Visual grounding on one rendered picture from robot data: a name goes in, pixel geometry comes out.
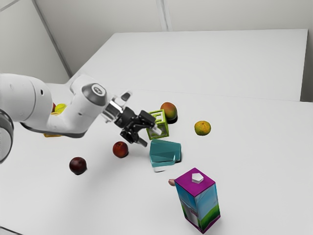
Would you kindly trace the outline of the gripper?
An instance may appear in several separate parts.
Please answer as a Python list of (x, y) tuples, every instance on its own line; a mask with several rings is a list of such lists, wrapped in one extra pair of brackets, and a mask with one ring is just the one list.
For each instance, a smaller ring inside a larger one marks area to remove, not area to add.
[(148, 128), (154, 134), (161, 135), (162, 131), (158, 128), (155, 121), (156, 118), (144, 110), (141, 110), (139, 115), (136, 115), (132, 109), (126, 107), (114, 123), (121, 129), (120, 135), (127, 142), (137, 143), (146, 147), (148, 143), (138, 135), (138, 132), (143, 128)]

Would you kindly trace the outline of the teal faceted mug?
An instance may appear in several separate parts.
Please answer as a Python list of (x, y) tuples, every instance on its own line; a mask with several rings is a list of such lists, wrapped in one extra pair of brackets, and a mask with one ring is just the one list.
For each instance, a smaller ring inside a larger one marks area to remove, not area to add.
[(168, 167), (181, 162), (181, 144), (153, 139), (149, 156), (154, 172), (165, 171)]

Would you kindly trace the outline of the green letter block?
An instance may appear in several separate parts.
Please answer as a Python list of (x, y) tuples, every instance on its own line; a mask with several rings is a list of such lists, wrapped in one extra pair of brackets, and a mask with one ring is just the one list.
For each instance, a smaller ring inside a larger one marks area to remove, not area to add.
[(159, 139), (169, 136), (168, 122), (164, 109), (151, 111), (150, 114), (156, 119), (155, 124), (160, 131), (155, 132), (153, 129), (147, 128), (147, 134), (150, 140)]

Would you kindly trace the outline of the red peach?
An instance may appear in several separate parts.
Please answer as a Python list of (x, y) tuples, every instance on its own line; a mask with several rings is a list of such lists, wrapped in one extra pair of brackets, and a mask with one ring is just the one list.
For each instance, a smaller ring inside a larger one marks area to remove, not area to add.
[(118, 158), (124, 158), (128, 155), (128, 145), (123, 141), (116, 142), (112, 147), (113, 154)]

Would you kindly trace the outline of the red green mango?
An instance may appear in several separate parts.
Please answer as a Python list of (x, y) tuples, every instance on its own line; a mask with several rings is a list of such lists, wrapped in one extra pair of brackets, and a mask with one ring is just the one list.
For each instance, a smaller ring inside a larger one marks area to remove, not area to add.
[(160, 109), (164, 110), (164, 113), (165, 113), (165, 116), (166, 116), (167, 120), (170, 120), (170, 121), (175, 120), (177, 118), (177, 116), (178, 116), (177, 108), (171, 102), (164, 102), (161, 105)]

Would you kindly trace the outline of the green orange citrus fruit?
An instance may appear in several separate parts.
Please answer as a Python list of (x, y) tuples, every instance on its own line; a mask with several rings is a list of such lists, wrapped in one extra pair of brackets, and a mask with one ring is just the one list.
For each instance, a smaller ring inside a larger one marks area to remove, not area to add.
[(195, 123), (194, 130), (198, 136), (206, 136), (211, 132), (211, 124), (208, 121), (200, 120)]

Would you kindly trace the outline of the dark red plum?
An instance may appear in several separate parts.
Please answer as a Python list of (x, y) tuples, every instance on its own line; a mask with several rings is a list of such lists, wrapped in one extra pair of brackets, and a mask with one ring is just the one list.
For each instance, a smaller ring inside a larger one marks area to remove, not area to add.
[(87, 170), (87, 162), (82, 157), (74, 157), (69, 162), (69, 169), (76, 175), (83, 174)]

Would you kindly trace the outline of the yellow basket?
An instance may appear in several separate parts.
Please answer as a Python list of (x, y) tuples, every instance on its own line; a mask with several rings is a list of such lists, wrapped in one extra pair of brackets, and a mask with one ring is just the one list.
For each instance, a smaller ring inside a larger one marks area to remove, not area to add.
[[(58, 112), (52, 112), (51, 115), (53, 116), (58, 116), (60, 113)], [(59, 135), (59, 134), (51, 134), (51, 133), (44, 133), (44, 136), (46, 138), (50, 138), (50, 137), (61, 137), (62, 135)]]

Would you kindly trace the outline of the purple top drink carton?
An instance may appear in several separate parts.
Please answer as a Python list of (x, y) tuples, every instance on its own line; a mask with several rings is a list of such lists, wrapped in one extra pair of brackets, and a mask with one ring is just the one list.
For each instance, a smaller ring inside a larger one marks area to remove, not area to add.
[(184, 217), (204, 234), (221, 217), (216, 182), (193, 168), (174, 183)]

